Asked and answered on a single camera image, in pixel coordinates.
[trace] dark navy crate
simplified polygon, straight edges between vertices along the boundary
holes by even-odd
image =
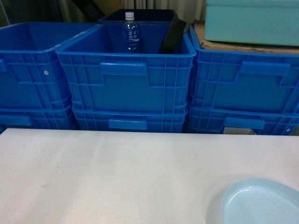
[[[71,106],[64,109],[0,108],[0,133],[7,128],[79,129]]]
[[[191,106],[299,114],[299,55],[201,49],[191,71]]]
[[[26,22],[0,28],[0,108],[68,107],[71,92],[55,49],[94,26]]]
[[[124,53],[122,22],[98,25],[56,50],[73,108],[184,113],[194,48],[184,35],[175,54],[158,54],[169,22],[139,23],[141,53]]]
[[[168,21],[171,22],[177,16],[174,10],[170,9],[119,9],[110,15],[101,18],[99,21],[125,21],[126,12],[134,12],[135,21]]]
[[[299,115],[242,112],[190,107],[189,133],[221,134],[225,127],[250,128],[261,135],[290,135],[299,125]]]
[[[73,110],[81,130],[181,133],[182,114]]]

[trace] light blue plate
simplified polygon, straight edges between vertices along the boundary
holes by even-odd
[[[266,179],[246,179],[227,189],[224,224],[299,224],[299,191]]]

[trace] white table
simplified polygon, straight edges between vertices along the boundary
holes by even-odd
[[[299,190],[299,137],[7,129],[2,224],[221,224],[234,182]]]

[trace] white curtain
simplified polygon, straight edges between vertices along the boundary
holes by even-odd
[[[125,8],[174,9],[178,17],[186,22],[204,20],[206,0],[121,0]]]

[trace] rectangular handle opening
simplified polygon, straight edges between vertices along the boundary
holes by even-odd
[[[264,120],[244,119],[244,118],[226,118],[224,121],[225,127],[238,127],[250,129],[263,129],[265,125]]]
[[[287,63],[261,63],[242,62],[239,73],[261,74],[269,76],[286,76],[289,72],[290,64]]]
[[[109,128],[129,129],[129,130],[147,130],[146,120],[127,120],[127,119],[109,119]]]
[[[146,63],[101,62],[101,75],[146,76]]]
[[[13,115],[0,115],[1,125],[20,125],[20,126],[31,126],[32,121],[30,116],[13,116]]]

